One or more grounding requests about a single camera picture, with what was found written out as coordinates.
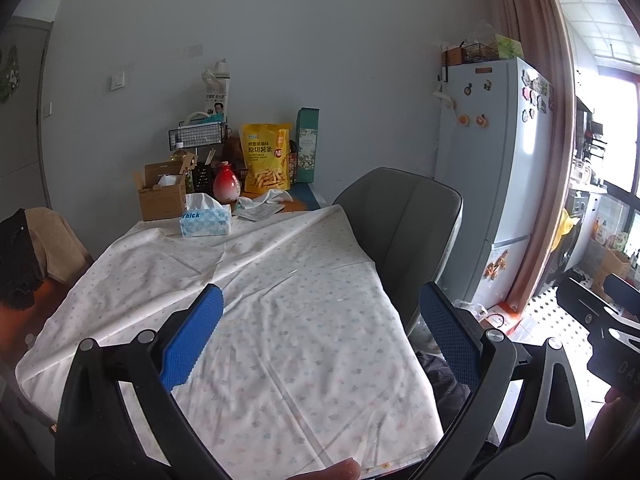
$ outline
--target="refrigerator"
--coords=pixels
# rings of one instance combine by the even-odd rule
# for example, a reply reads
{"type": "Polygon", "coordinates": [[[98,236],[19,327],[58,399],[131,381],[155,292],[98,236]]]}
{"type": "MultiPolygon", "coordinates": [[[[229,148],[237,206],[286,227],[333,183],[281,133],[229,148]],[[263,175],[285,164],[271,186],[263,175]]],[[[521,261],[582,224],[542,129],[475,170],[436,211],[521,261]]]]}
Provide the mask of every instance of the refrigerator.
{"type": "Polygon", "coordinates": [[[490,308],[511,290],[536,221],[553,89],[521,59],[449,67],[442,87],[435,179],[463,206],[438,284],[451,301],[490,308]]]}

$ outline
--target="light switch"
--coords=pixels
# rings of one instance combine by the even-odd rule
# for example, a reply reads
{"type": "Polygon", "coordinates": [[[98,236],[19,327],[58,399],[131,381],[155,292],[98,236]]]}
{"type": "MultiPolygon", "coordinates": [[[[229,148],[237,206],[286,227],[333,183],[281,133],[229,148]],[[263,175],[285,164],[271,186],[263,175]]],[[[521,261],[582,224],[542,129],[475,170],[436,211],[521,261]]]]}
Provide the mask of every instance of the light switch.
{"type": "Polygon", "coordinates": [[[111,90],[117,90],[118,88],[124,88],[124,72],[111,76],[111,90]]]}

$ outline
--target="silver screw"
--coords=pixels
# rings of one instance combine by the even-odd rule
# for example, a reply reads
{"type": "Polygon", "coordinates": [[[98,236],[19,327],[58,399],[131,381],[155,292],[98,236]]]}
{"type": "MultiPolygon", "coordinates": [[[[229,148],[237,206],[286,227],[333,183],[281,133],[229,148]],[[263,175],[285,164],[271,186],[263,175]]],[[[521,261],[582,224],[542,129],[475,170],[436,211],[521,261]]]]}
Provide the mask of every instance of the silver screw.
{"type": "Polygon", "coordinates": [[[153,330],[143,330],[138,334],[138,341],[141,343],[151,343],[156,338],[153,330]]]}
{"type": "Polygon", "coordinates": [[[91,348],[93,347],[94,347],[93,339],[82,339],[82,341],[80,342],[80,349],[83,352],[86,352],[87,350],[91,350],[91,348]]]}
{"type": "Polygon", "coordinates": [[[549,346],[551,346],[551,348],[553,348],[554,350],[559,350],[562,348],[562,341],[556,339],[555,337],[550,337],[549,346]]]}
{"type": "Polygon", "coordinates": [[[499,330],[489,330],[489,332],[486,333],[486,338],[494,343],[499,343],[504,339],[504,334],[499,330]]]}

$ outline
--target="gray chair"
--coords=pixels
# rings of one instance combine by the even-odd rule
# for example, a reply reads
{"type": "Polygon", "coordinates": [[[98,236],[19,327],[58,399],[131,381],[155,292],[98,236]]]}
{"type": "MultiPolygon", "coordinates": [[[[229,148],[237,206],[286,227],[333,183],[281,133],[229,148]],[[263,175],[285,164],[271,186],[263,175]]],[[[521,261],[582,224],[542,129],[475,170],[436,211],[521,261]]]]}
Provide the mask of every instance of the gray chair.
{"type": "Polygon", "coordinates": [[[335,199],[408,335],[420,318],[418,295],[437,282],[462,220],[460,193],[431,178],[377,168],[335,199]]]}

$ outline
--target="pink curtain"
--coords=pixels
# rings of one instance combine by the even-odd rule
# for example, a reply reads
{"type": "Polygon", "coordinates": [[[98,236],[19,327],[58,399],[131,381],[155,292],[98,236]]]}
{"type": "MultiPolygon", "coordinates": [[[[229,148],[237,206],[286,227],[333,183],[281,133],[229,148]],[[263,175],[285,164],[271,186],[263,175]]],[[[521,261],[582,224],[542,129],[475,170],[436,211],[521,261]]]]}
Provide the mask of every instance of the pink curtain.
{"type": "Polygon", "coordinates": [[[575,129],[574,67],[558,0],[496,0],[494,9],[497,30],[522,43],[525,60],[548,79],[555,95],[545,189],[529,247],[507,298],[521,312],[542,275],[569,184],[575,129]]]}

